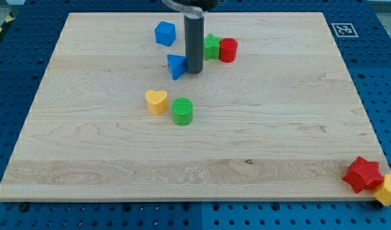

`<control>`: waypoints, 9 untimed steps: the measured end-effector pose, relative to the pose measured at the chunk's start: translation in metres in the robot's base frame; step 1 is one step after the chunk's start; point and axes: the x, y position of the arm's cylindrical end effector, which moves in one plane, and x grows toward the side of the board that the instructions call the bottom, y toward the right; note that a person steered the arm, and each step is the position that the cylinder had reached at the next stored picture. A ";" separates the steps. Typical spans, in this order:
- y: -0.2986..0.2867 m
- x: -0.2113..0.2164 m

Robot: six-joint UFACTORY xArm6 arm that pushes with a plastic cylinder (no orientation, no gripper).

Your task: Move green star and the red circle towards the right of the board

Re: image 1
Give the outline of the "black robot end mount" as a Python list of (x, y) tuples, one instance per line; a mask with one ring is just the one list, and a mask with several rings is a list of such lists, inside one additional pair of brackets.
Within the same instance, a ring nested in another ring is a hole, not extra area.
[(217, 7), (220, 0), (176, 0), (176, 2), (186, 6), (197, 6), (207, 12)]

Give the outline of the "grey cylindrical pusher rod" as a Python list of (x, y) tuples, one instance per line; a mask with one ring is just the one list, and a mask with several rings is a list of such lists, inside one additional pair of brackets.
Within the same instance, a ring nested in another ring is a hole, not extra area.
[(187, 71), (199, 73), (203, 70), (204, 18), (192, 19), (184, 15), (184, 27)]

